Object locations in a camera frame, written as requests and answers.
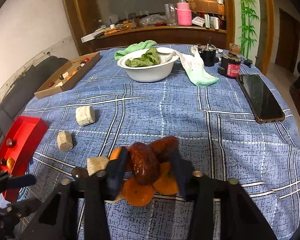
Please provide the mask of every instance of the red box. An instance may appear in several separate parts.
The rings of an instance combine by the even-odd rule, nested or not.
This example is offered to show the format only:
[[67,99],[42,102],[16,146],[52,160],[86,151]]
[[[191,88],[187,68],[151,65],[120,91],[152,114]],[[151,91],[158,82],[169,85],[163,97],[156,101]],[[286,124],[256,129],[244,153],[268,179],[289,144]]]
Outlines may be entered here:
[[[13,123],[0,147],[0,160],[2,158],[6,160],[13,158],[15,164],[10,170],[7,166],[1,166],[0,163],[0,171],[8,171],[12,176],[24,175],[34,151],[47,129],[48,126],[41,118],[20,115]],[[6,144],[8,138],[16,141],[14,147],[8,148]],[[4,199],[10,202],[17,201],[18,193],[18,189],[9,189],[2,192]]]

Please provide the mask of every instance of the red label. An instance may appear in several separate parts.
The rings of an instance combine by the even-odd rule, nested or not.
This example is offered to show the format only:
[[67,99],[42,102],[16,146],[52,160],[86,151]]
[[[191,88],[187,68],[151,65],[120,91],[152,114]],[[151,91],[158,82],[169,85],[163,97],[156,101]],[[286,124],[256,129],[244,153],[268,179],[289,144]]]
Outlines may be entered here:
[[228,63],[227,76],[236,77],[239,75],[241,65],[235,65]]

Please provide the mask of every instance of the tiled floor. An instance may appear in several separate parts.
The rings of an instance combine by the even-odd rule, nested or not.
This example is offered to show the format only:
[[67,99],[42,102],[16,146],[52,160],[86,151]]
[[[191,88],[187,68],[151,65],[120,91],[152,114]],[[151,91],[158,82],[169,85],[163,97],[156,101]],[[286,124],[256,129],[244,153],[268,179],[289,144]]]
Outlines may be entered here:
[[289,92],[290,86],[293,82],[295,82],[297,77],[287,69],[273,63],[269,65],[268,74],[266,76],[276,86],[282,98],[290,107],[291,113],[297,123],[298,133],[300,136],[300,116]]

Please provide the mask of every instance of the plaid tablecloth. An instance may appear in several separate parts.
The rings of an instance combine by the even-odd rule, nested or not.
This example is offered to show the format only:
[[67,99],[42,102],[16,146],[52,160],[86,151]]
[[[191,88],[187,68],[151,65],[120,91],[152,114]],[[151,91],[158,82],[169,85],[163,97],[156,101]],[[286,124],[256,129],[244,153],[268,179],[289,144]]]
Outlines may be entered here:
[[[168,47],[190,53],[189,45]],[[237,81],[218,74],[219,64],[205,68],[220,78],[209,87],[194,86],[179,61],[167,78],[138,83],[117,66],[117,50],[102,51],[102,59],[74,89],[33,98],[27,105],[23,115],[42,118],[49,129],[29,166],[37,184],[21,189],[19,199],[45,200],[62,178],[71,177],[72,168],[86,167],[88,157],[174,135],[181,155],[197,170],[221,180],[238,178],[278,239],[289,239],[300,224],[300,139],[294,117],[275,86],[254,66],[242,65],[242,74],[262,77],[286,115],[283,122],[259,125]],[[80,127],[75,120],[79,106],[92,106],[97,122]],[[75,138],[67,153],[57,146],[62,130]],[[2,196],[0,205],[5,205]],[[219,239],[220,203],[214,205],[214,239]],[[84,206],[80,200],[79,239],[83,239]],[[179,196],[159,194],[145,207],[133,207],[125,200],[106,203],[111,238],[186,239],[192,207]],[[31,216],[22,219],[18,230],[30,220]]]

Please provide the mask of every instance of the brown door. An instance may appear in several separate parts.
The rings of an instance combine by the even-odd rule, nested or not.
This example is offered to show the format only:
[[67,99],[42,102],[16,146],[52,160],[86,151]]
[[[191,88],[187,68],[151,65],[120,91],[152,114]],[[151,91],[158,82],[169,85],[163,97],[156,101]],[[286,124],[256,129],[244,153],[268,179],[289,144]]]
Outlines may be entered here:
[[280,11],[280,35],[275,63],[294,72],[299,51],[300,22],[282,9]]

